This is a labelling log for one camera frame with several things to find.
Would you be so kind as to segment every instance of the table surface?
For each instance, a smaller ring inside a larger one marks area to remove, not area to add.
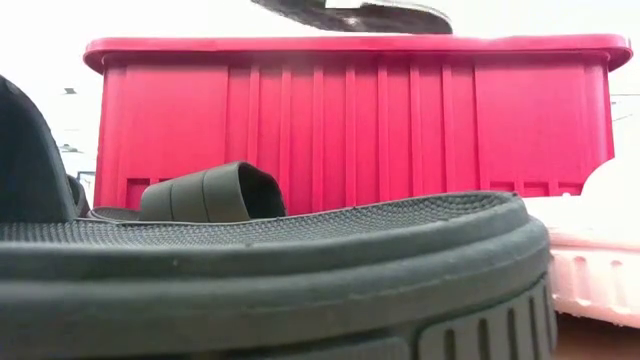
[[[640,329],[569,315],[558,317],[554,360],[638,360]]]

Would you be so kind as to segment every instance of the floor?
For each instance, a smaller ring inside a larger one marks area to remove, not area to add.
[[[560,315],[558,334],[554,360],[640,359],[640,329]]]

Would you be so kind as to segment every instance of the red storage container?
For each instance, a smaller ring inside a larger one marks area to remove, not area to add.
[[[580,193],[613,157],[614,35],[103,39],[95,205],[235,160],[290,213],[472,189]]]

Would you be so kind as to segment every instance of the black rubber strap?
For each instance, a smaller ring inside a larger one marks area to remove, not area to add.
[[[142,194],[140,212],[98,208],[89,217],[120,221],[224,223],[285,216],[275,179],[237,162],[155,184]]]

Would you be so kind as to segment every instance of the red plastic bin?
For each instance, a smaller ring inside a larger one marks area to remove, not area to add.
[[[95,205],[235,160],[290,213],[472,189],[581,192],[613,157],[615,35],[102,39]]]

